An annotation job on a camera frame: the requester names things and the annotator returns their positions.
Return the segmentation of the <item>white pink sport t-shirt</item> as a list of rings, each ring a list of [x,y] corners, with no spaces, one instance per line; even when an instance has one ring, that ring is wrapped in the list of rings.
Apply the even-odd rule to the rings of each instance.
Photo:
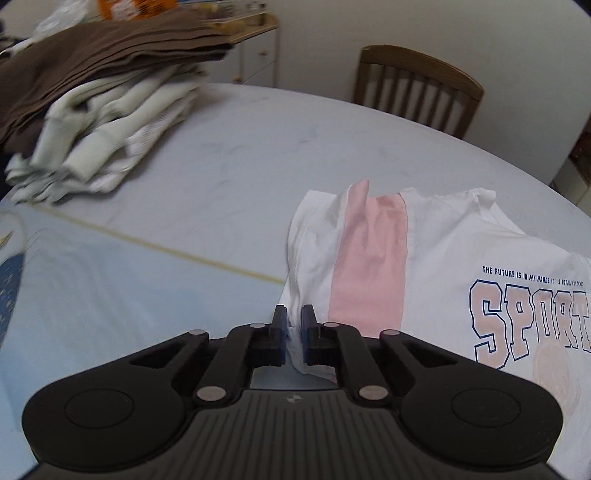
[[[590,261],[524,233],[482,188],[370,197],[311,191],[287,236],[288,343],[301,308],[376,337],[397,329],[550,391],[564,441],[590,436]]]

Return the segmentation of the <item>light blue table mat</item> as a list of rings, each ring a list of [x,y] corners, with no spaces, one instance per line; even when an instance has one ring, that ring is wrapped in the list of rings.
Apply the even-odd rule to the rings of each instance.
[[[43,386],[202,329],[266,322],[283,285],[42,209],[1,206],[1,475],[34,466],[21,415]]]

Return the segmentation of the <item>pale green folded sweater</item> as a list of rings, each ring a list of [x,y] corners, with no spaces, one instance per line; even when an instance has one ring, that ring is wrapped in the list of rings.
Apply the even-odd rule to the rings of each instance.
[[[6,166],[15,203],[56,203],[115,190],[160,137],[190,113],[205,74],[181,63],[104,77],[73,88],[43,120],[34,151]]]

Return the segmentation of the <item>dark wooden slat chair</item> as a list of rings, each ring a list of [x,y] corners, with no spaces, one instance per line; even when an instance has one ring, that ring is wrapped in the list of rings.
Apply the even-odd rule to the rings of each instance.
[[[465,137],[484,88],[459,68],[394,45],[363,47],[353,103]]]

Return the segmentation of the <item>white drawer sideboard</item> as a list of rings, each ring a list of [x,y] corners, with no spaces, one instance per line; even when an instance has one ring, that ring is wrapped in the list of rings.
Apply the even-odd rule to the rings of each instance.
[[[233,48],[220,61],[204,70],[211,83],[276,87],[279,77],[280,22],[264,14],[263,25],[245,25],[230,37]]]

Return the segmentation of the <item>brown folded garment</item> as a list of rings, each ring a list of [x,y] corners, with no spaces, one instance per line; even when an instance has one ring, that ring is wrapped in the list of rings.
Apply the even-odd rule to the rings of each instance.
[[[228,36],[197,11],[76,25],[1,61],[1,151],[30,154],[49,106],[91,80],[175,62],[222,59]]]

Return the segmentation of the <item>orange snack bag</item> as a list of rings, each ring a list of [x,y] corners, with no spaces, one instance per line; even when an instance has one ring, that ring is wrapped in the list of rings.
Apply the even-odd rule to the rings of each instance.
[[[176,7],[176,0],[97,0],[105,20],[128,21],[160,15]]]

